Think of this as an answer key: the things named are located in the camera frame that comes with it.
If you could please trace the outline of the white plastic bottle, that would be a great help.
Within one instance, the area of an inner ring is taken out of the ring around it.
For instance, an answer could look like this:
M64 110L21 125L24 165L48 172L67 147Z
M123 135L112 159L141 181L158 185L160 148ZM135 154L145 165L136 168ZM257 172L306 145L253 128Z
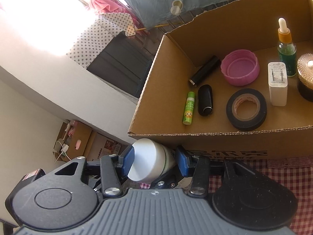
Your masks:
M141 138L133 145L134 161L128 178L138 183L152 184L176 165L174 150L148 138Z

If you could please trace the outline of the green lip balm stick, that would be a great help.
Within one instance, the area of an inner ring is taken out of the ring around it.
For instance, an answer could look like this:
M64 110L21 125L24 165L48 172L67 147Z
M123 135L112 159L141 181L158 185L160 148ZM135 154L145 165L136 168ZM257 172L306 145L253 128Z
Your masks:
M183 113L184 125L190 125L192 123L194 105L195 105L195 93L188 92L186 103L185 103L185 108L184 108L184 113Z

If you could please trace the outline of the black car key fob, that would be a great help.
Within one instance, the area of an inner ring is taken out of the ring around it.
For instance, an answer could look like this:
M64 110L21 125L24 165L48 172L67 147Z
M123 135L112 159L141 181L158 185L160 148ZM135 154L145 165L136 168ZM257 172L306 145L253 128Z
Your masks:
M198 113L201 116L209 116L213 112L213 92L208 84L198 89Z

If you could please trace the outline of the black cylindrical tube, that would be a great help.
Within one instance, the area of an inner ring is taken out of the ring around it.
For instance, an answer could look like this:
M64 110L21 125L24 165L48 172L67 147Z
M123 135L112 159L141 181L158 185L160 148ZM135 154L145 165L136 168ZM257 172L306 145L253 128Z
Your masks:
M221 65L221 60L217 56L212 56L198 71L189 79L193 86L202 83L215 69Z

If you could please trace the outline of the pink plastic lid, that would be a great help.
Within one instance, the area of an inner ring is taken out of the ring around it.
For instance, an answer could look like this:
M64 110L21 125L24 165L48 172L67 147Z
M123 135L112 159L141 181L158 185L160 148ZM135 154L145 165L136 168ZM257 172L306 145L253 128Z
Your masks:
M250 50L239 49L229 53L221 62L221 72L226 81L242 87L255 81L260 66L256 55Z

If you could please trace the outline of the white power adapter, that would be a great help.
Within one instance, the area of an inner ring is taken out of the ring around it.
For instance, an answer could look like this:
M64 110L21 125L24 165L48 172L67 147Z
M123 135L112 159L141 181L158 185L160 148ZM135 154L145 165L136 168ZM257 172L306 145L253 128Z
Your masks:
M268 87L273 106L284 107L288 98L288 77L283 62L268 63Z

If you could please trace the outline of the green dropper bottle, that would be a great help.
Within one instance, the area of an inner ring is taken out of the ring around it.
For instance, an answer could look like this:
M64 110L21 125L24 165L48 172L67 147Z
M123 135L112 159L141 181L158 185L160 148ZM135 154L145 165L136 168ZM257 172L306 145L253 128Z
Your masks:
M279 18L278 23L279 44L277 50L279 52L279 59L280 62L286 65L287 76L293 77L297 73L297 48L292 40L292 34L286 24L286 20Z

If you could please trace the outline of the gold lidded jar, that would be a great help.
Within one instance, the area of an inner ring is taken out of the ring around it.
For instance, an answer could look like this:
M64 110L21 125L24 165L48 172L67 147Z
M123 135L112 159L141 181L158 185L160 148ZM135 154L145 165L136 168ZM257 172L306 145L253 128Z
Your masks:
M297 61L298 91L306 100L313 102L313 56L311 53L303 54Z

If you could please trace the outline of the black tape roll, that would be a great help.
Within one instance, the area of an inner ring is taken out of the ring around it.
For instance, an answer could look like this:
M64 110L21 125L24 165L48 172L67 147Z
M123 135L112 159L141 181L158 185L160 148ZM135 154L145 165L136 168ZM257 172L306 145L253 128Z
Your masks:
M241 89L228 100L226 114L237 130L243 132L255 130L266 120L266 100L261 92L255 89Z

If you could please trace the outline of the brown cardboard box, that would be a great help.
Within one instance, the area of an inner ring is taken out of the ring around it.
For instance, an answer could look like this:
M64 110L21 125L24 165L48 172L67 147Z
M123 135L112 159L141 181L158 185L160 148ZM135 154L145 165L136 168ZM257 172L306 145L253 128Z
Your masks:
M312 102L279 41L312 52L312 0L237 0L165 34L128 135L215 159L312 155Z

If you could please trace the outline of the dark storage crate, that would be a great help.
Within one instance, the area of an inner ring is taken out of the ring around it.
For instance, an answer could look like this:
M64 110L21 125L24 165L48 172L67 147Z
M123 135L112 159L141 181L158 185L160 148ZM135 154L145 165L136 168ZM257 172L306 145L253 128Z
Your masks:
M135 41L120 33L87 67L87 70L138 98L152 65L152 58Z

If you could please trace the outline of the pink checkered tablecloth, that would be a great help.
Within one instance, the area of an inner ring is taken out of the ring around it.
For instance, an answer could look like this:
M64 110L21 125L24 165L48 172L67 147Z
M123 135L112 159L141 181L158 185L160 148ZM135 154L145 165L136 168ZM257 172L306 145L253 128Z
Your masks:
M296 234L312 234L312 156L244 163L291 190L298 210L290 225Z

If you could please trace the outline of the polka dot cloth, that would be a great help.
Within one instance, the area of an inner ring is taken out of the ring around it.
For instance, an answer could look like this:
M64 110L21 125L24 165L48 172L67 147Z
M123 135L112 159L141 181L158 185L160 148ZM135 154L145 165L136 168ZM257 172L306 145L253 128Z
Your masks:
M133 19L128 13L103 13L78 35L74 46L66 55L87 69L114 37L123 33L126 37L136 35Z

